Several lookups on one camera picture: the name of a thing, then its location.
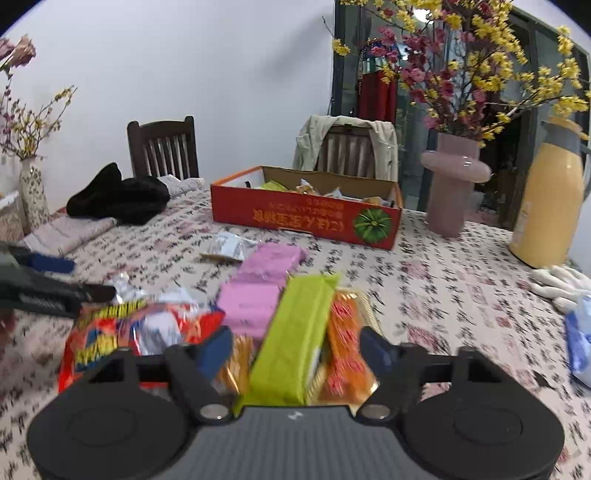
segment green pumpkin logo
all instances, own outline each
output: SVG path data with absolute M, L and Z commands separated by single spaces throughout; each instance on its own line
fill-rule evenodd
M 357 236 L 368 244 L 378 244 L 390 233 L 392 217 L 381 209 L 361 211 L 353 222 Z

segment cardboard box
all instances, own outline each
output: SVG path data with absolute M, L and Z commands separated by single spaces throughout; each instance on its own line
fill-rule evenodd
M 265 182 L 275 180 L 289 190 L 295 190 L 301 179 L 321 194 L 340 188 L 348 197 L 379 196 L 393 200 L 395 206 L 257 189 Z M 319 171 L 254 167 L 212 183 L 211 192 L 216 222 L 305 232 L 387 250 L 394 246 L 402 213 L 398 183 Z

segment black cloth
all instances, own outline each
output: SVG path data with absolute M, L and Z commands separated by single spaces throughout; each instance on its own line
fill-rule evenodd
M 166 185 L 154 177 L 121 180 L 110 163 L 66 205 L 71 217 L 115 217 L 119 223 L 143 225 L 162 212 L 170 200 Z

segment vase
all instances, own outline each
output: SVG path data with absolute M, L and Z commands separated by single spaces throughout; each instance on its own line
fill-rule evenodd
M 449 238 L 460 235 L 474 184 L 491 177 L 491 169 L 479 157 L 477 141 L 449 134 L 437 134 L 437 150 L 423 153 L 421 163 L 433 171 L 427 205 L 432 232 Z
M 22 206 L 31 232 L 49 219 L 49 208 L 41 181 L 41 170 L 34 165 L 34 160 L 34 158 L 22 160 L 19 176 Z

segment beige jacket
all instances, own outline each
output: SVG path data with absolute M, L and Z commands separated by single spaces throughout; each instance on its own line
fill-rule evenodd
M 398 140 L 390 122 L 361 120 L 350 116 L 312 115 L 296 137 L 293 169 L 312 171 L 318 162 L 324 137 L 333 125 L 370 127 L 374 147 L 375 176 L 381 180 L 398 181 Z

